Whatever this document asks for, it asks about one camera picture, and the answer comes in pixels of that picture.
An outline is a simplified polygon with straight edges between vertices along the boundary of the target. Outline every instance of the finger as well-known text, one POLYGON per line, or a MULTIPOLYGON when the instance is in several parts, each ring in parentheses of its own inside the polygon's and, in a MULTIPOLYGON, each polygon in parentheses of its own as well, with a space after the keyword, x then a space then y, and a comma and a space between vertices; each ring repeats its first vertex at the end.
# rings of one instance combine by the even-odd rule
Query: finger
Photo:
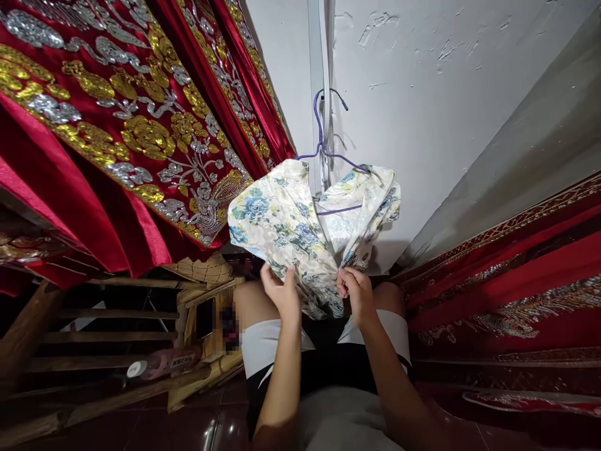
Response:
POLYGON ((357 279, 355 279, 355 276, 351 272, 347 271, 346 268, 341 269, 339 274, 340 277, 342 277, 342 280, 344 281, 346 287, 348 288, 349 294, 351 296, 358 295, 361 291, 361 287, 359 286, 357 279))
POLYGON ((286 278, 284 279, 285 287, 295 287, 296 282, 294 280, 294 273, 296 272, 296 268, 294 266, 289 266, 288 270, 286 270, 286 278))
POLYGON ((261 267, 261 282, 263 282, 265 288, 276 285, 275 274, 267 262, 261 267))
POLYGON ((342 276, 340 275, 340 271, 338 271, 338 275, 336 276, 336 288, 338 288, 338 295, 344 299, 349 295, 349 291, 346 289, 344 285, 344 281, 342 280, 342 276))
POLYGON ((363 285, 365 282, 369 281, 369 277, 367 277, 363 272, 358 271, 357 269, 351 268, 350 266, 347 266, 344 269, 351 273, 353 276, 355 276, 355 280, 359 285, 363 285))

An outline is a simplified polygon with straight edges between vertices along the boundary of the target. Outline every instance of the black shorts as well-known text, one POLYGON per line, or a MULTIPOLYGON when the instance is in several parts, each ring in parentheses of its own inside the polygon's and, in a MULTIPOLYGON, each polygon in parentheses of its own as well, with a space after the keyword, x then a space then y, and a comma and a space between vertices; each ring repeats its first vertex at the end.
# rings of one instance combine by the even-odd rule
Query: black shorts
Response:
MULTIPOLYGON (((365 346, 355 343, 336 343, 347 320, 348 318, 338 318, 311 321, 303 317, 302 328, 316 348, 304 351, 300 355, 300 399, 329 386, 348 386, 378 394, 365 346)), ((405 357, 401 355, 397 357, 407 368, 409 380, 413 383, 411 364, 405 357)), ((246 381, 249 397, 247 414, 249 439, 252 438, 257 427, 259 413, 267 394, 271 374, 266 378, 265 375, 271 366, 266 366, 246 381)))

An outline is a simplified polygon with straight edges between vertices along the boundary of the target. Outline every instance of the hand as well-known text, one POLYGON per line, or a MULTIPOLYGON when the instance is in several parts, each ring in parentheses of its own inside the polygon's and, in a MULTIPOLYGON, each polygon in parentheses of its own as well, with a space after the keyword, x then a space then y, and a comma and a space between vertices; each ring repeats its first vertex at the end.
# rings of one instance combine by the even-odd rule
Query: hand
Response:
POLYGON ((265 262, 261 268, 263 288, 280 313, 282 324, 301 323, 301 301, 296 293, 295 270, 294 266, 289 267, 286 279, 282 282, 271 270, 269 263, 265 262))
POLYGON ((374 293, 371 289, 371 281, 362 272, 351 267, 338 271, 336 288, 341 298, 351 296, 352 320, 359 329, 378 321, 374 293))

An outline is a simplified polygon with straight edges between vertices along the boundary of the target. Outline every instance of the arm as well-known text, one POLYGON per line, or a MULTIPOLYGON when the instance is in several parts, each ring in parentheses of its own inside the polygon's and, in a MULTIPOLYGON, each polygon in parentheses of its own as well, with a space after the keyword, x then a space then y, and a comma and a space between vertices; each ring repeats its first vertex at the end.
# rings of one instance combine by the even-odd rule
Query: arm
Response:
POLYGON ((288 450, 295 446, 301 397, 301 304, 296 294, 294 268, 282 285, 267 263, 261 269, 265 292, 282 319, 271 374, 259 421, 252 439, 253 450, 288 450))
POLYGON ((353 319, 367 349, 388 436, 407 451, 446 450, 448 441, 412 386, 376 312, 369 278, 341 270, 342 294, 351 296, 353 319))

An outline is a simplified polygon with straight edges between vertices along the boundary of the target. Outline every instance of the red satin drape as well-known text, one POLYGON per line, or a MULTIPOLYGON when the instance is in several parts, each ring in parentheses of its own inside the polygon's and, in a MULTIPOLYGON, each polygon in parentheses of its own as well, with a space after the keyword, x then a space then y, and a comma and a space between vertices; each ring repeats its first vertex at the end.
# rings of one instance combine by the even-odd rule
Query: red satin drape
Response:
POLYGON ((601 175, 392 281, 418 388, 451 413, 538 440, 508 413, 601 419, 601 175))
MULTIPOLYGON (((82 264, 135 277, 208 257, 229 239, 229 201, 294 156, 228 4, 3 4, 0 182, 82 264)), ((27 265, 63 287, 90 276, 50 263, 27 265)))

